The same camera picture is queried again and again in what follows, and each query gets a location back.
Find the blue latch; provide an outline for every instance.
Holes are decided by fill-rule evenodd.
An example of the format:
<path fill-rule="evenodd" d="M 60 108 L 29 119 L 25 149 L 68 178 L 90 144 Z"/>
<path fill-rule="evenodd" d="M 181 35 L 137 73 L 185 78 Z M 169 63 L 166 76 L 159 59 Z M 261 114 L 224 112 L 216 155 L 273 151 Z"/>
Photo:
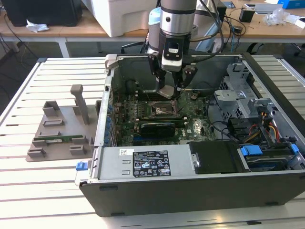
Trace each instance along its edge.
<path fill-rule="evenodd" d="M 300 151 L 299 148 L 296 146 L 296 144 L 291 144 L 291 149 L 295 154 L 297 154 Z"/>
<path fill-rule="evenodd" d="M 88 170 L 88 162 L 79 162 L 76 165 L 76 171 Z"/>
<path fill-rule="evenodd" d="M 263 152 L 261 150 L 261 148 L 259 146 L 244 146 L 243 148 L 241 148 L 241 151 L 243 153 L 244 156 L 247 155 L 262 155 Z"/>

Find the green circuit board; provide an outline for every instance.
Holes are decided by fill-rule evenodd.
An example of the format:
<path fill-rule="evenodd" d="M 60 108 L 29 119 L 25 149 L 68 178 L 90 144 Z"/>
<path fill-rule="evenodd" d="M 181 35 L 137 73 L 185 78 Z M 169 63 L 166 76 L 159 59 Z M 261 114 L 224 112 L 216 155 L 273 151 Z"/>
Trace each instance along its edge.
<path fill-rule="evenodd" d="M 184 92 L 178 100 L 156 99 L 158 98 L 150 99 L 147 95 L 115 96 L 114 101 L 119 101 L 115 107 L 116 123 L 120 132 L 118 146 L 178 145 L 216 139 L 205 116 L 205 97 L 201 97 L 199 93 Z M 164 122 L 175 124 L 174 136 L 141 136 L 142 124 Z"/>

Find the yellow wire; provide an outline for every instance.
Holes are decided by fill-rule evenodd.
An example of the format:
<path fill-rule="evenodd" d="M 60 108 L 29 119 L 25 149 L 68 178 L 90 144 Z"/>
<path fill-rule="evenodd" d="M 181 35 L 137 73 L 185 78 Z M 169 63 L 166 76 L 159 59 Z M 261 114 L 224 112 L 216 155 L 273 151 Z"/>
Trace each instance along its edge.
<path fill-rule="evenodd" d="M 245 143 L 248 142 L 248 141 L 250 141 L 250 140 L 252 140 L 252 139 L 255 138 L 256 136 L 258 136 L 259 133 L 260 133 L 260 131 L 257 131 L 252 137 L 250 137 L 248 140 L 246 140 Z"/>
<path fill-rule="evenodd" d="M 269 127 L 272 128 L 272 129 L 274 130 L 274 136 L 275 136 L 275 138 L 276 138 L 276 131 L 275 131 L 275 128 L 274 128 L 273 126 L 271 126 L 271 125 L 269 125 Z"/>

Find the power supply label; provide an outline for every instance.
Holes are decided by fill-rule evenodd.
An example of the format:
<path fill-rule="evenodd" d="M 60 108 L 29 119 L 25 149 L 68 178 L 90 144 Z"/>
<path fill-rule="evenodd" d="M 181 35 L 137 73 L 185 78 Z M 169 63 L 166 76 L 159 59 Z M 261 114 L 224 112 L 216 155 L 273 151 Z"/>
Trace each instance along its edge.
<path fill-rule="evenodd" d="M 134 177 L 160 177 L 170 175 L 171 167 L 167 151 L 133 153 Z"/>

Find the aluminum profile table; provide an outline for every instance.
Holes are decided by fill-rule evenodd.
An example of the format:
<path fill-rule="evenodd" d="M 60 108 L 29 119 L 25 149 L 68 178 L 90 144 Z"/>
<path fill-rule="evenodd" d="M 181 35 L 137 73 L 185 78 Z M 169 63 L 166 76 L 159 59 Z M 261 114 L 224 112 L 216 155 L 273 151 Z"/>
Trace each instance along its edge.
<path fill-rule="evenodd" d="M 289 102 L 305 118 L 305 79 L 283 58 L 253 56 Z M 262 97 L 268 97 L 259 83 L 254 83 Z"/>
<path fill-rule="evenodd" d="M 37 63 L 1 115 L 0 228 L 304 228 L 305 193 L 276 207 L 100 218 L 74 183 L 79 160 L 26 162 L 45 101 L 56 100 L 59 106 L 74 105 L 70 87 L 81 83 L 86 103 L 95 104 L 104 89 L 104 61 L 104 58 L 51 58 Z"/>

